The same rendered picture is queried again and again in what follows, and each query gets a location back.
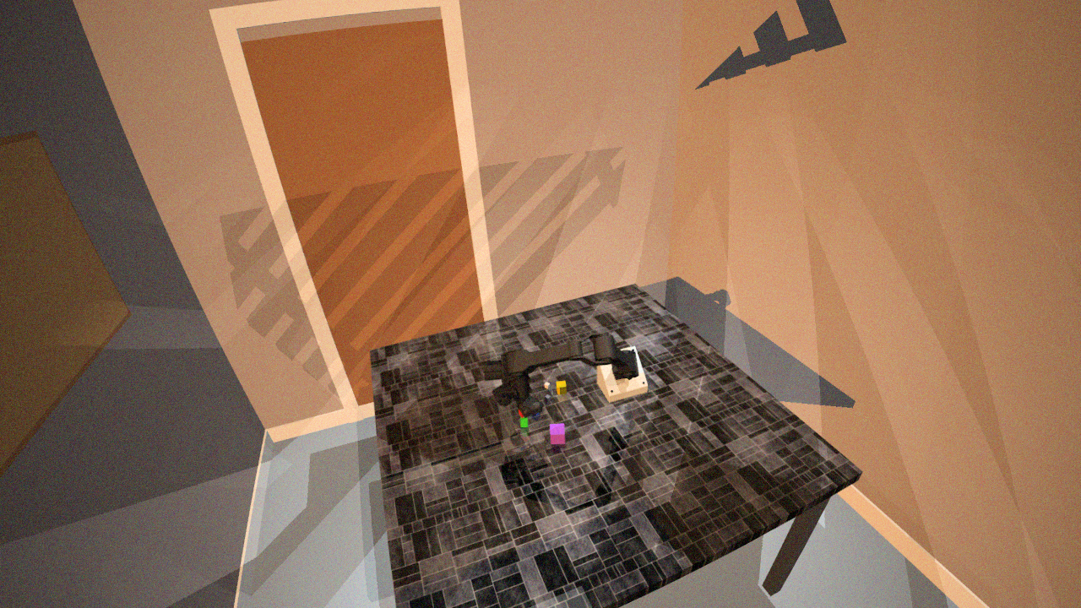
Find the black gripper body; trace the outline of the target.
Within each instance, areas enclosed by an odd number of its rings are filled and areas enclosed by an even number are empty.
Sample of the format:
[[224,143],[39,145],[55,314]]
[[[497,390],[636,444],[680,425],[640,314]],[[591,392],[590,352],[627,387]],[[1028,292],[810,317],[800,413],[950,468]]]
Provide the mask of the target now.
[[529,376],[522,382],[513,380],[509,382],[513,385],[513,388],[516,388],[519,401],[522,401],[522,404],[519,404],[519,410],[524,418],[530,418],[531,415],[535,415],[535,413],[540,413],[543,411],[543,404],[538,401],[538,398],[529,396],[529,393],[532,392],[532,388],[530,388]]

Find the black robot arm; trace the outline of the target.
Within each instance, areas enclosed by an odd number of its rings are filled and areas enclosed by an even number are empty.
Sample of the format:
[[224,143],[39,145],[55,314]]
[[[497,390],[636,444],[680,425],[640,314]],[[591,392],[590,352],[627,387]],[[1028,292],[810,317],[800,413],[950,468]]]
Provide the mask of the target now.
[[[583,356],[582,342],[592,339],[595,361],[587,356]],[[497,404],[511,404],[518,399],[516,388],[509,381],[524,381],[530,373],[540,366],[559,364],[564,361],[582,361],[590,366],[606,366],[611,364],[611,372],[617,378],[628,378],[632,380],[638,376],[638,361],[636,351],[619,351],[614,344],[614,336],[611,334],[590,334],[584,339],[568,341],[550,349],[543,351],[506,351],[501,355],[501,361],[483,362],[484,381],[502,378],[507,383],[501,384],[492,389],[492,395],[497,398]]]

